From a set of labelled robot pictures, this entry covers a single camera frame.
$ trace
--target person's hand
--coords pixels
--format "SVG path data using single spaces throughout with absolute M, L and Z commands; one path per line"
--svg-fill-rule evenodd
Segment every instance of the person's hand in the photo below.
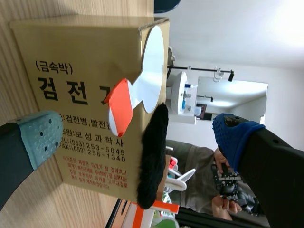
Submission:
M 224 199 L 220 195 L 217 195 L 212 199 L 212 207 L 217 211 L 226 210 L 233 214 L 242 210 L 236 202 L 230 201 L 227 198 Z
M 214 159 L 215 159 L 215 163 L 217 165 L 218 171 L 220 174 L 223 173 L 223 168 L 222 168 L 222 164 L 226 164 L 228 169 L 231 169 L 227 159 L 224 157 L 224 155 L 220 152 L 219 148 L 217 148 L 214 151 Z

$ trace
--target white ceiling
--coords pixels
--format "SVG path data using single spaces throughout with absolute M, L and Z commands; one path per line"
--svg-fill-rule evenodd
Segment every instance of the white ceiling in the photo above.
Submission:
M 170 18 L 177 60 L 304 69 L 304 0 L 181 0 Z
M 233 80 L 221 80 L 216 83 L 210 77 L 199 77 L 197 95 L 212 96 L 197 98 L 199 104 L 207 106 L 232 108 L 243 103 L 266 96 L 268 84 Z

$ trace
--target black camera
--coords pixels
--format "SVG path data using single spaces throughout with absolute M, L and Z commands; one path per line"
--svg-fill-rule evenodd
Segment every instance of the black camera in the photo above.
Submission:
M 211 166 L 213 180 L 220 196 L 236 202 L 245 212 L 252 216 L 263 215 L 258 199 L 244 192 L 238 186 L 238 181 L 242 181 L 241 177 L 237 173 L 229 171 L 225 164 L 222 164 L 222 168 L 223 173 L 220 174 L 215 164 Z

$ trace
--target person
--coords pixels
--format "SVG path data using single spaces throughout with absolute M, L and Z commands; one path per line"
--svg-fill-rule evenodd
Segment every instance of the person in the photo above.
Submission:
M 220 173 L 223 173 L 222 163 L 230 168 L 227 159 L 219 149 L 213 151 L 207 147 L 198 147 L 173 140 L 166 140 L 166 146 L 173 148 L 171 156 L 177 158 L 180 173 L 184 174 L 191 169 L 196 169 L 194 175 L 187 181 L 185 191 L 173 191 L 169 194 L 173 203 L 220 219 L 232 220 L 232 215 L 263 227 L 270 227 L 266 217 L 249 215 L 242 211 L 237 203 L 219 195 L 215 188 L 211 166 L 215 163 Z M 249 186 L 240 181 L 238 184 L 248 194 L 254 196 Z

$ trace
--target white sink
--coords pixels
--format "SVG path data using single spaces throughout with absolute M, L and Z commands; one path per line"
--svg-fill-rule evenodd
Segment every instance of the white sink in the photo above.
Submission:
M 180 115 L 184 112 L 182 101 L 184 98 L 185 84 L 187 83 L 187 75 L 180 72 L 173 83 L 172 87 L 167 87 L 166 99 L 171 99 L 171 110 Z

